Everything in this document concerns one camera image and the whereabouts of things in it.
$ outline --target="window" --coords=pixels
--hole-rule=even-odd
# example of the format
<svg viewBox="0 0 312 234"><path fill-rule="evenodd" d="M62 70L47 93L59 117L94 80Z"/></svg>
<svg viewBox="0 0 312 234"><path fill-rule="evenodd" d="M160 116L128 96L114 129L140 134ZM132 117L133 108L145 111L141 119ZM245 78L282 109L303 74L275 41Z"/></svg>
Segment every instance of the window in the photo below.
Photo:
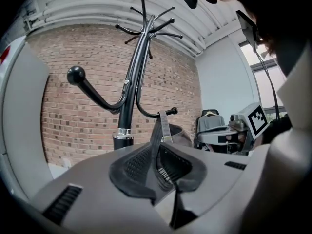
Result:
<svg viewBox="0 0 312 234"><path fill-rule="evenodd" d="M250 65L252 71L254 72L254 76L258 85L258 90L261 98L261 104L264 110L267 113L267 117L269 121L272 121L276 118L275 115L275 102L272 87L270 81L263 70L263 67L259 61L257 55L253 52L252 47L248 44L241 47L248 64ZM284 84L286 81L286 77L284 76L283 72L281 71L280 67L275 62L275 56L270 56L267 54L267 50L264 45L258 47L258 53L262 56L268 71L272 83L274 85L275 91ZM280 98L277 96L277 103L280 109L281 117L286 114L286 110Z"/></svg>

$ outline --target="white wall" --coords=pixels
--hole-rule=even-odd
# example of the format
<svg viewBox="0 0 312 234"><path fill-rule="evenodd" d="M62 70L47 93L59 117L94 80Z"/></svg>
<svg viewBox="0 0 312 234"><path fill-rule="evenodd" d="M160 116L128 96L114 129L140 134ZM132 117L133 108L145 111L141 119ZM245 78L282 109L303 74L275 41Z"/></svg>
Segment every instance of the white wall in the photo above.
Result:
<svg viewBox="0 0 312 234"><path fill-rule="evenodd" d="M231 114L259 102L254 75L231 36L209 46L196 64L203 109L217 109L226 123Z"/></svg>

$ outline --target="vent slot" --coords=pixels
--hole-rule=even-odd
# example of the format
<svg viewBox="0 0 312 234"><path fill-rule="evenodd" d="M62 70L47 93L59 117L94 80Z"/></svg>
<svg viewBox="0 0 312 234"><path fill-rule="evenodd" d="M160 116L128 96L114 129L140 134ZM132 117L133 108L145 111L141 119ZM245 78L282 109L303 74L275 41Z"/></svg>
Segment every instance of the vent slot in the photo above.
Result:
<svg viewBox="0 0 312 234"><path fill-rule="evenodd" d="M55 224L59 225L74 204L81 191L81 187L73 185L67 186L67 188L60 194L60 196L58 196L58 198L54 200L49 208L45 210L43 215Z"/></svg>
<svg viewBox="0 0 312 234"><path fill-rule="evenodd" d="M245 170L245 168L247 166L247 165L243 165L243 164L232 162L232 161L226 162L224 165L229 166L229 167L233 167L236 169L240 169L240 170Z"/></svg>

